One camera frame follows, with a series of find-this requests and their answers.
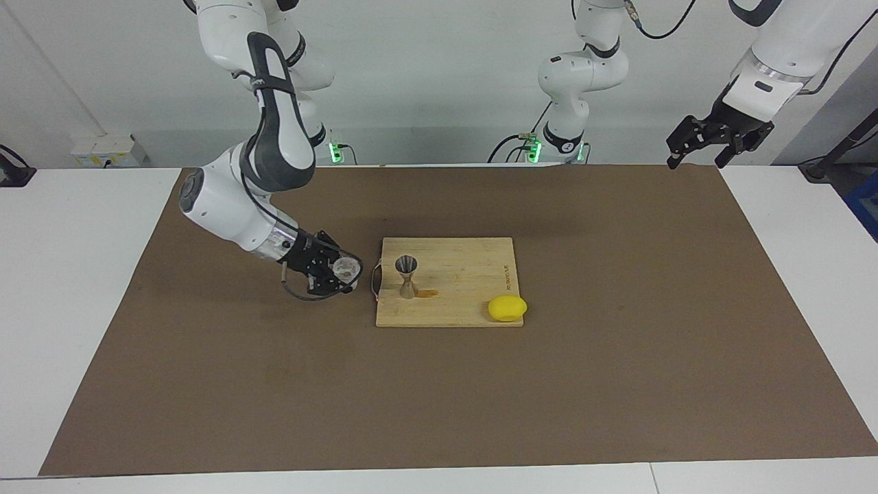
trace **white wall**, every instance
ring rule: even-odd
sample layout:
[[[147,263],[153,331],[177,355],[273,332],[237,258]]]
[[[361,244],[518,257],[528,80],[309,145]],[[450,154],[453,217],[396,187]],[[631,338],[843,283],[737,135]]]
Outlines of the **white wall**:
[[[687,3],[643,2],[638,9],[649,30],[662,32]],[[52,71],[8,41],[13,23],[0,9],[0,140],[37,166],[74,166],[68,136],[95,131],[88,113],[111,134],[135,134],[161,166],[200,165],[255,128],[252,96],[204,57],[196,19],[179,0],[2,4],[63,81],[19,78]],[[335,84],[314,95],[321,114],[364,162],[485,160],[510,129],[529,130],[542,111],[540,61],[580,48],[567,2],[305,0],[295,12],[308,42],[337,67]],[[592,161],[663,162],[667,134],[685,115],[709,111],[754,37],[724,0],[696,4],[668,40],[647,40],[626,25],[628,80],[588,97]],[[866,30],[823,94],[785,109],[771,139],[737,163],[771,163],[876,44],[878,30]],[[59,105],[72,108],[68,116]],[[413,142],[428,147],[413,149]],[[715,153],[692,158],[710,163]]]
[[[776,163],[800,163],[828,153],[878,108],[878,49],[845,81],[802,132],[774,160]],[[875,163],[878,161],[878,138],[852,149],[840,163]]]

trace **electrical outlet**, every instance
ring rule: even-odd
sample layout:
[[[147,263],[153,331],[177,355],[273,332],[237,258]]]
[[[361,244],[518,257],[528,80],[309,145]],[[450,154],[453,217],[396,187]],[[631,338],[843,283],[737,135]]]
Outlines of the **electrical outlet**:
[[[338,147],[338,144],[334,142],[329,143],[329,157],[332,158],[332,164],[344,163],[344,153],[342,153],[342,150]]]
[[[538,163],[540,161],[540,152],[543,151],[543,143],[536,137],[536,134],[528,134],[524,147],[528,148],[528,161]]]
[[[136,168],[147,161],[147,153],[132,135],[105,135],[77,142],[70,155],[83,167]]]

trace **green led light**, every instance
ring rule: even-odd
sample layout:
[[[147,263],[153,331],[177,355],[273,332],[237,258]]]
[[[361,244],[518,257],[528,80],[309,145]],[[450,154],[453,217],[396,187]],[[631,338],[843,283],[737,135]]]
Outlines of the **green led light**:
[[[329,143],[329,155],[332,157],[333,164],[344,163],[344,154],[341,149],[338,149],[338,146]]]
[[[542,150],[543,143],[534,139],[534,143],[530,146],[530,151],[528,151],[528,161],[531,163],[540,161],[540,151]]]

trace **wooden cutting board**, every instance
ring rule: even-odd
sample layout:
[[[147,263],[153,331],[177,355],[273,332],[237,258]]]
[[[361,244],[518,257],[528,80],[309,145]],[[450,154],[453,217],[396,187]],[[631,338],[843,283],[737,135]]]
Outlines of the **wooden cutting board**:
[[[417,259],[413,299],[399,294],[402,277],[394,263],[401,256]],[[381,250],[379,328],[522,327],[494,321],[488,302],[499,295],[518,295],[518,272],[512,238],[386,237]]]

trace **white table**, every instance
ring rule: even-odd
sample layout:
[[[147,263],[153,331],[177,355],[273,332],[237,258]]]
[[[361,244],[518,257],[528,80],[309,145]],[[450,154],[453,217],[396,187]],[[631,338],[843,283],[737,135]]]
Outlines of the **white table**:
[[[878,457],[496,469],[37,475],[179,170],[40,171],[0,190],[0,494],[5,492],[873,493]],[[790,168],[730,167],[738,199],[838,376],[878,430],[878,244]],[[821,254],[833,252],[828,258]]]

